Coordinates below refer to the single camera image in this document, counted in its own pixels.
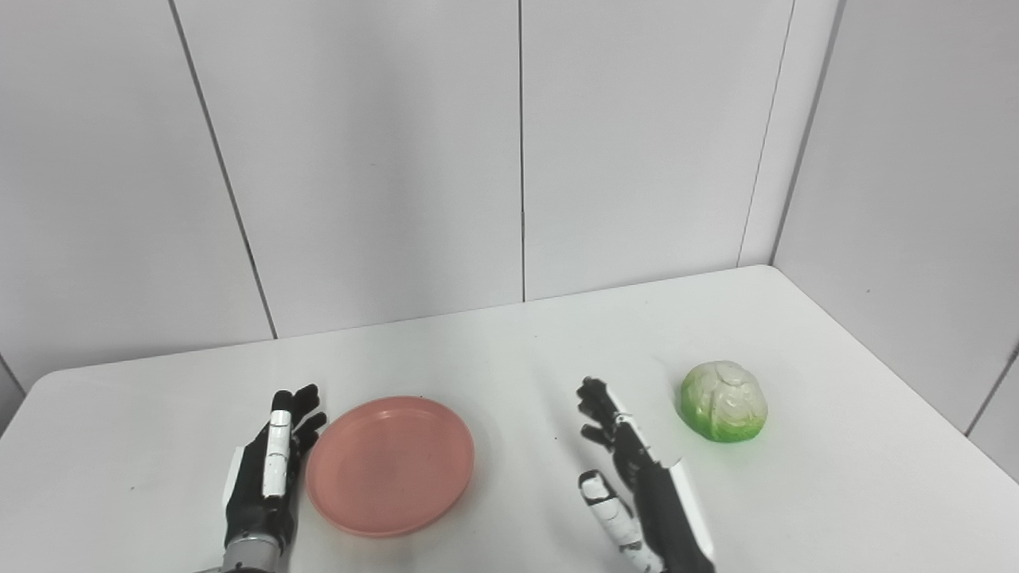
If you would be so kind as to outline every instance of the pink plate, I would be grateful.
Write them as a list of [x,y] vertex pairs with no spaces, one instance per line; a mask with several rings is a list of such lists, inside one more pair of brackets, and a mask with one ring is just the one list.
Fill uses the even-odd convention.
[[305,484],[329,523],[391,537],[438,519],[473,469],[471,432],[452,410],[395,396],[362,404],[330,424],[312,449]]

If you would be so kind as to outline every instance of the green cabbage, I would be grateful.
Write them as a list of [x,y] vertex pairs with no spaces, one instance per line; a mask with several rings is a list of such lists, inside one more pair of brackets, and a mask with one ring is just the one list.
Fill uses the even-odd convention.
[[697,433],[713,441],[742,441],[760,433],[767,403],[757,378],[735,362],[705,362],[687,374],[676,411]]

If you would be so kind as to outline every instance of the white table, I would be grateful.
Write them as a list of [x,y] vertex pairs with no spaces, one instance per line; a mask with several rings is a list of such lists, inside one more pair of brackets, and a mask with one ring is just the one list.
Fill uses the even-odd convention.
[[[671,384],[713,359],[761,380],[757,438],[711,444],[675,414]],[[340,533],[302,498],[291,573],[629,573],[577,492],[583,470],[615,475],[578,434],[587,374],[663,460],[687,458],[719,573],[1019,568],[1019,486],[767,267],[55,372],[0,439],[0,563],[218,564],[233,448],[275,389],[316,382],[331,417],[387,395],[439,400],[477,461],[451,512],[401,538]]]

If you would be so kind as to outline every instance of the robotic hand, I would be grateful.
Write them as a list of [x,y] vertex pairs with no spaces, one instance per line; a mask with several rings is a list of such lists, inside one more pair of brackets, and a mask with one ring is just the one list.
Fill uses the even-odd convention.
[[234,457],[236,481],[226,503],[223,573],[274,573],[293,541],[291,503],[301,462],[326,422],[324,412],[305,417],[319,402],[315,384],[294,394],[277,392],[269,423],[244,449],[239,465]]
[[711,538],[683,462],[666,469],[651,456],[633,416],[605,382],[584,378],[577,396],[581,413],[597,423],[585,424],[581,435],[612,455],[637,507],[639,521],[601,472],[581,474],[581,494],[620,552],[643,573],[714,573]]

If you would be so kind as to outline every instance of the cabbage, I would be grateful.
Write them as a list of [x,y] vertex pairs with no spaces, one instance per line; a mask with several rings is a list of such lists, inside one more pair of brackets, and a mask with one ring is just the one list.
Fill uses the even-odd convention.
[[694,431],[713,441],[742,441],[757,435],[767,403],[757,378],[735,362],[694,367],[680,385],[676,411]]

